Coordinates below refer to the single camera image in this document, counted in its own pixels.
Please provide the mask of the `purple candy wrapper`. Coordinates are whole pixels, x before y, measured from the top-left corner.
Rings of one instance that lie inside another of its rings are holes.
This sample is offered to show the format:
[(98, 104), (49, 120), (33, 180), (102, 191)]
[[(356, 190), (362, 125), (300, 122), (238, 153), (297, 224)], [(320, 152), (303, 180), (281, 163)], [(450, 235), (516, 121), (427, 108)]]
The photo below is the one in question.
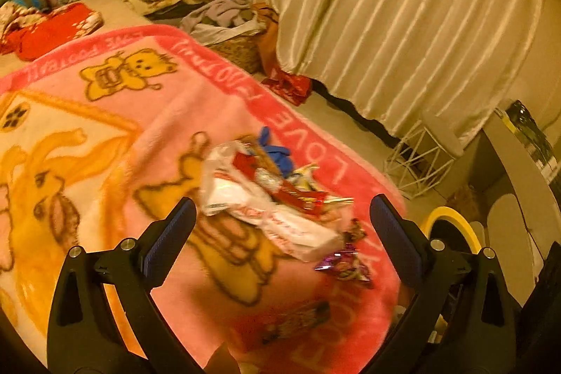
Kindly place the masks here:
[(355, 282), (365, 287), (372, 285), (369, 268), (353, 250), (331, 253), (315, 265), (314, 271), (326, 273), (342, 282)]

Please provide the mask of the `white plastic bag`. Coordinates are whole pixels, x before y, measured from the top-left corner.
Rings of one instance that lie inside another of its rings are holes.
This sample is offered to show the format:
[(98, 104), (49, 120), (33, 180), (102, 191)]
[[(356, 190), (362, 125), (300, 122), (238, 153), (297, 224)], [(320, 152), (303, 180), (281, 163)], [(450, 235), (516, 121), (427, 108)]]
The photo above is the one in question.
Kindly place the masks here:
[(243, 174), (243, 165), (255, 158), (239, 141), (221, 143), (211, 150), (203, 163), (203, 214), (227, 213), (254, 226), (283, 253), (302, 262), (316, 262), (341, 249), (343, 237), (336, 228), (273, 200), (268, 191), (279, 190), (279, 177), (262, 167), (256, 169), (256, 180)]

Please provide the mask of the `red long candy wrapper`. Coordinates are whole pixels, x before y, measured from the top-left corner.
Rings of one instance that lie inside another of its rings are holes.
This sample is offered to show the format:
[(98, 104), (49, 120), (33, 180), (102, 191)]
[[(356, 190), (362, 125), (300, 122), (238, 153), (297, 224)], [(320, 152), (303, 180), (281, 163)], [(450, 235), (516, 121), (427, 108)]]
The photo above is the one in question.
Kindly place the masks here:
[(334, 197), (323, 191), (299, 190), (287, 179), (259, 166), (254, 156), (238, 152), (232, 165), (275, 200), (308, 216), (319, 218), (332, 209), (354, 203), (352, 197)]

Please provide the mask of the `red snack bar wrapper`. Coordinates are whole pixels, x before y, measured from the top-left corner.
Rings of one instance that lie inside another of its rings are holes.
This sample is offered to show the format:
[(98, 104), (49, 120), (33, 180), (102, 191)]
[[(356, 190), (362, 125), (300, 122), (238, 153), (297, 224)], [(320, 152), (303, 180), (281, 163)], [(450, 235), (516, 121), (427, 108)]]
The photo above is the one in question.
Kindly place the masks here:
[(268, 345), (275, 341), (291, 339), (328, 322), (330, 318), (331, 306), (325, 300), (291, 308), (289, 311), (266, 317), (258, 341)]

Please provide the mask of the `yellow white snack bag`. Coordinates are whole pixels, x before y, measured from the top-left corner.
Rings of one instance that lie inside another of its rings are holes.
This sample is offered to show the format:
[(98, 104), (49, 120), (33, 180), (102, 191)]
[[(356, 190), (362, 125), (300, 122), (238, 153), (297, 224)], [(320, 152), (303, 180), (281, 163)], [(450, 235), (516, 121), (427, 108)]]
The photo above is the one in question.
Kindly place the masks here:
[(310, 163), (295, 169), (287, 180), (297, 189), (305, 192), (318, 192), (320, 186), (315, 180), (314, 173), (319, 169), (318, 164)]

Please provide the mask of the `yellow rimmed black trash bin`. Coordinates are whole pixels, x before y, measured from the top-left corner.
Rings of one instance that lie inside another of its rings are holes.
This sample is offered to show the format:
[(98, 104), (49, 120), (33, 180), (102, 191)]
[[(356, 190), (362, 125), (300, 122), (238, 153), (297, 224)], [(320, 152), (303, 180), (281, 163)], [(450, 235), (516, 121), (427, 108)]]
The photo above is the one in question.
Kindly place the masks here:
[[(479, 253), (482, 245), (472, 225), (456, 210), (440, 206), (432, 210), (420, 225), (421, 232), (429, 239), (440, 239), (457, 252)], [(404, 316), (414, 297), (411, 288), (400, 284), (398, 304), (394, 306), (391, 329)]]

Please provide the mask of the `white chair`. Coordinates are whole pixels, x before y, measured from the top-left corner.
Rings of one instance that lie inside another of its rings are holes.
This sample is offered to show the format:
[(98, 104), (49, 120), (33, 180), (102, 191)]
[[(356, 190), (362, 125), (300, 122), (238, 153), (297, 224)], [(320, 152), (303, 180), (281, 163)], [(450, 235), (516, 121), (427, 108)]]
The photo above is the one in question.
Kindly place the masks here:
[(516, 197), (511, 193), (498, 197), (487, 214), (486, 224), (472, 221), (470, 226), (480, 245), (495, 251), (508, 291), (524, 306), (537, 284), (544, 260), (527, 230)]

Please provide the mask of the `pink cartoon fleece blanket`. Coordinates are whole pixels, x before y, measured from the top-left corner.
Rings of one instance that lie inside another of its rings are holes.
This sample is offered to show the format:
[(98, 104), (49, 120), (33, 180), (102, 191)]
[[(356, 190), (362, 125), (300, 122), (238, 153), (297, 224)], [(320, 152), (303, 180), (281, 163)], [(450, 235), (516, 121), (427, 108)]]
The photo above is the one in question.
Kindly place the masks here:
[[(398, 208), (396, 188), (337, 138), (243, 70), (172, 27), (95, 34), (1, 75), (1, 308), (31, 352), (47, 357), (49, 308), (67, 251), (113, 249), (199, 199), (203, 163), (221, 143), (268, 126), (297, 167), (354, 203), (329, 213), (357, 219), (360, 259), (373, 284), (342, 282), (277, 248), (227, 213), (199, 216), (153, 297), (198, 362), (228, 344), (264, 373), (357, 373), (380, 348), (398, 277), (370, 226), (373, 196)], [(325, 300), (328, 322), (264, 345), (263, 321)]]

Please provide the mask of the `white dressing table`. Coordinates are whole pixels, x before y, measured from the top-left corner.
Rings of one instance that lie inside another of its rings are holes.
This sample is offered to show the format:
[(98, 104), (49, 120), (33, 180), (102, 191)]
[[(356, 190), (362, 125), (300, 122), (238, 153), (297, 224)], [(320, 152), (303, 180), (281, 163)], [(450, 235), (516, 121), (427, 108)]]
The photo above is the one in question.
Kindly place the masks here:
[(554, 242), (560, 243), (560, 209), (523, 144), (497, 113), (481, 132), (490, 141), (513, 187), (529, 235), (542, 258)]

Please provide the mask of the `red plastic bag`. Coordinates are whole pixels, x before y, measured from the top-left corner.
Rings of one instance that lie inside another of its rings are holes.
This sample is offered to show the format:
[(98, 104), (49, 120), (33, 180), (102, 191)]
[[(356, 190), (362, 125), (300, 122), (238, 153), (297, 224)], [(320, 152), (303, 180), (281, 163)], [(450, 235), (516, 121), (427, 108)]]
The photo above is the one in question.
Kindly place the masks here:
[(305, 103), (313, 91), (309, 78), (293, 75), (279, 68), (274, 68), (271, 74), (262, 80), (262, 84), (293, 106)]

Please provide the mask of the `cream striped satin curtain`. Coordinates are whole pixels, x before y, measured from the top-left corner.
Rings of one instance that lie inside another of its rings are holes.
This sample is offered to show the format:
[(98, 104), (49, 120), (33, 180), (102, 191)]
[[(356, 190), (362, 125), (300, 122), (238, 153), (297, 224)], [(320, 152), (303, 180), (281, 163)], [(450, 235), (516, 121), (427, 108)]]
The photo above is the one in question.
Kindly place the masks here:
[(523, 74), (554, 61), (560, 0), (256, 0), (283, 71), (404, 135), (429, 111), (470, 142)]

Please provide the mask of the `floral laundry basket with clothes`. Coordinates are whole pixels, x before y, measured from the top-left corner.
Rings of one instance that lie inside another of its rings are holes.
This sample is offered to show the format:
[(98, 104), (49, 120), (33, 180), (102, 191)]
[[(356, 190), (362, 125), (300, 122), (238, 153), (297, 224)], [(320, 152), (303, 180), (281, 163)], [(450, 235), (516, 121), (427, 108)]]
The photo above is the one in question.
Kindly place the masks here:
[(266, 25), (249, 0), (213, 0), (183, 17), (180, 29), (250, 74), (262, 68), (253, 38)]

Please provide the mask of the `red floral clothing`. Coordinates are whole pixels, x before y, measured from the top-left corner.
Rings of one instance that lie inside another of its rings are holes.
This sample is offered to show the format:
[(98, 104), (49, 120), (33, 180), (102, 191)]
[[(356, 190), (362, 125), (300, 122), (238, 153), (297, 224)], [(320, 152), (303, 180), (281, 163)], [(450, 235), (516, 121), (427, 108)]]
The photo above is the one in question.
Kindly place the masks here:
[(1, 24), (1, 54), (32, 62), (73, 40), (97, 31), (104, 19), (83, 3), (56, 8), (50, 13), (5, 9)]

